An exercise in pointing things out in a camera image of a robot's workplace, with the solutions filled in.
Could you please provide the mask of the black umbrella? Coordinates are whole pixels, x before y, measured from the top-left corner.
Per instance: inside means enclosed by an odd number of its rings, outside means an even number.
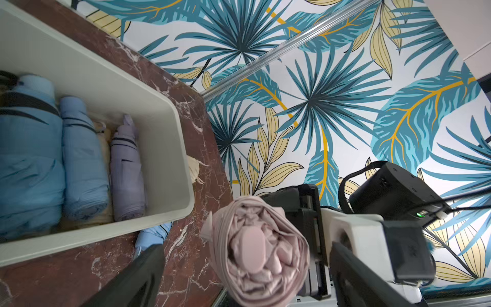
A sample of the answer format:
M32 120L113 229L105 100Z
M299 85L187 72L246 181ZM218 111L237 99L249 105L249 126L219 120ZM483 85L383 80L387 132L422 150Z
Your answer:
M4 93L13 89L18 83L19 77L13 73L0 71L0 91Z

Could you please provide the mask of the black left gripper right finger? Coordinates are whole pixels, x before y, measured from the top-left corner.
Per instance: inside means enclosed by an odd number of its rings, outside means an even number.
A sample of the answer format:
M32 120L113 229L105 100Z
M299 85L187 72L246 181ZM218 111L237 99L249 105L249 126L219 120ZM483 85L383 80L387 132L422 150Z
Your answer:
M329 259L338 306L412 306L344 245L333 243Z

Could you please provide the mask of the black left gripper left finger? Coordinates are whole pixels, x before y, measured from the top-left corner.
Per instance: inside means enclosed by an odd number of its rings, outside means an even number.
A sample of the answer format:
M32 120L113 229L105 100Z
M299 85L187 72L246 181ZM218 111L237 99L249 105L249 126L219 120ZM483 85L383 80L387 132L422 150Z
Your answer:
M164 266L163 247L153 245L83 306L155 306Z

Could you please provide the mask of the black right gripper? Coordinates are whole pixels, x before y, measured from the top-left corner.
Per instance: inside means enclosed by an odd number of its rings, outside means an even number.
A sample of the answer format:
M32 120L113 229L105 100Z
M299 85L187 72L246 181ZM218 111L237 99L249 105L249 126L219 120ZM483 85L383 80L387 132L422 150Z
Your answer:
M287 220L300 231L309 244L308 275L298 295L314 299L329 298L331 280L317 186L290 186L265 194L261 198L273 207L281 207Z

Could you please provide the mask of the white plastic storage box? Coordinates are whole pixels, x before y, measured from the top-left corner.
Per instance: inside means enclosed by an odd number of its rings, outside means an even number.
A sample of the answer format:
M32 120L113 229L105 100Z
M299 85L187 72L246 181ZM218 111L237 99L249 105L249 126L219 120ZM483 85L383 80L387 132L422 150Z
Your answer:
M1 2L1 265L188 216L175 106Z

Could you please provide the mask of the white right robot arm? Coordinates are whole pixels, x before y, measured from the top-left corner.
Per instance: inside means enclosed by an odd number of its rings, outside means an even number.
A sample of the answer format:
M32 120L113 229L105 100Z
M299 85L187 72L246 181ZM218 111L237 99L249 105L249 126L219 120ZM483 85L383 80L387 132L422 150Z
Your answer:
M306 282L309 289L315 278L331 279L345 294L354 293L352 284L340 276L341 258L332 254L338 244L409 303L421 304L421 285L436 275L423 229L450 207L422 179L398 165L376 161L368 169L373 175L350 196L344 193L347 179L341 181L338 208L321 207L312 184L283 188L263 199L283 208L307 238L315 263Z

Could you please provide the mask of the lavender umbrella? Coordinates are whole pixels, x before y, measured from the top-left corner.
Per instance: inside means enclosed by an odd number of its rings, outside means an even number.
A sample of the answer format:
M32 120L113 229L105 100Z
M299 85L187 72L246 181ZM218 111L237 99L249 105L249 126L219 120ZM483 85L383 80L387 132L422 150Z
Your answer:
M111 193L115 221L144 216L147 197L139 154L138 131L130 115L124 115L110 143Z

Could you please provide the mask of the pink umbrella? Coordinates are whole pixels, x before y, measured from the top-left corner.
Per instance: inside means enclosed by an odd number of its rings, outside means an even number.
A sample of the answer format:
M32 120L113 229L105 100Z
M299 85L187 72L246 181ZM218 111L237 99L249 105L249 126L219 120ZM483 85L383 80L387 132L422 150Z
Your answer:
M209 212L200 236L210 263L241 306L287 306L303 287L309 244L281 207L242 196Z

